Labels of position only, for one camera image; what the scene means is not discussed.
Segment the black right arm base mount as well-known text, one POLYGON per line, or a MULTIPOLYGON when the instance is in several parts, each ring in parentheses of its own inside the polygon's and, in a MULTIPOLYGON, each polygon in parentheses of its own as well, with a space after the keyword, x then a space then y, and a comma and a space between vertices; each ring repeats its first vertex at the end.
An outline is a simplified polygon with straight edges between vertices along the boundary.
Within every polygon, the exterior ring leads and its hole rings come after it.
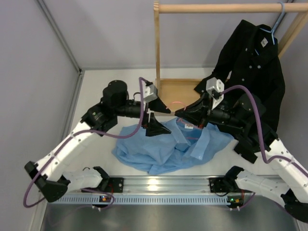
POLYGON ((224 177, 209 178, 210 192, 215 194, 228 194, 228 193, 251 193, 249 190, 241 189, 235 181, 226 180, 224 177))

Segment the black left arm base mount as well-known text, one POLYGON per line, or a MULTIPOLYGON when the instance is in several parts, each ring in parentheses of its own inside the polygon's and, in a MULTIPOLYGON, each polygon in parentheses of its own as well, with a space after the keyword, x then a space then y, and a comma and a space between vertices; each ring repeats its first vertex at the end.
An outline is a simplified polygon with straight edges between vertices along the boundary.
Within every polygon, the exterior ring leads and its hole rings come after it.
POLYGON ((124 178, 121 177, 110 177, 96 188, 85 188, 82 189, 82 192, 104 192, 104 193, 122 193, 124 188, 124 178))

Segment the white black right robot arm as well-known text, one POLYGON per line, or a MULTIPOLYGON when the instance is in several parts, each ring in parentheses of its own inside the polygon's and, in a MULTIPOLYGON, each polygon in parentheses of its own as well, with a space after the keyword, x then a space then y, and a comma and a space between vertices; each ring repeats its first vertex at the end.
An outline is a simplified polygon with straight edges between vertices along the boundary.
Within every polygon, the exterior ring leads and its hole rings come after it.
POLYGON ((233 166, 218 179, 211 191, 225 189, 229 193, 249 191, 280 205, 293 218, 308 221, 308 171, 286 149, 277 133, 261 121, 265 107, 251 94, 242 95, 232 108, 216 106, 216 98, 203 95, 199 100, 179 109, 175 115, 204 128, 211 123, 232 135, 238 143, 234 151, 250 163, 257 153, 282 179, 276 182, 257 176, 243 167, 233 166))

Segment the light blue button shirt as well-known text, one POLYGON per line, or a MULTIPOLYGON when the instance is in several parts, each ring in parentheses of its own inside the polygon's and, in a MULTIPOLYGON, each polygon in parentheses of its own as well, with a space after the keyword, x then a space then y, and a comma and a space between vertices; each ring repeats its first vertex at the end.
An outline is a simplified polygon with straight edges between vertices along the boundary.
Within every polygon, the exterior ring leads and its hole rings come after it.
POLYGON ((210 123, 198 128, 174 118, 162 124, 171 133, 147 137, 141 128, 130 138, 118 139, 113 155, 127 166, 160 175, 206 164, 233 140, 210 123))

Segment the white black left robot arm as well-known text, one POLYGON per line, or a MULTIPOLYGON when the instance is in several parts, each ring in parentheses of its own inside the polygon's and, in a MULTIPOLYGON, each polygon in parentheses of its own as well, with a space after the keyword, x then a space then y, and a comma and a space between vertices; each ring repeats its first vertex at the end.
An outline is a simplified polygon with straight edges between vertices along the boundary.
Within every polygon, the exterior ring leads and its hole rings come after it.
POLYGON ((127 139, 145 129, 148 137, 169 134, 171 131, 160 124, 155 112, 169 114, 170 109, 158 96, 154 83, 139 78, 140 101, 130 99, 127 84, 113 80, 103 89, 100 102, 88 109, 71 133, 44 158, 25 165, 25 170, 43 198, 52 203, 66 193, 76 190, 104 192, 110 177, 101 167, 67 172, 66 168, 94 140, 107 136, 127 139), (117 125, 118 117, 139 119, 137 127, 128 135, 113 135, 108 131, 117 125))

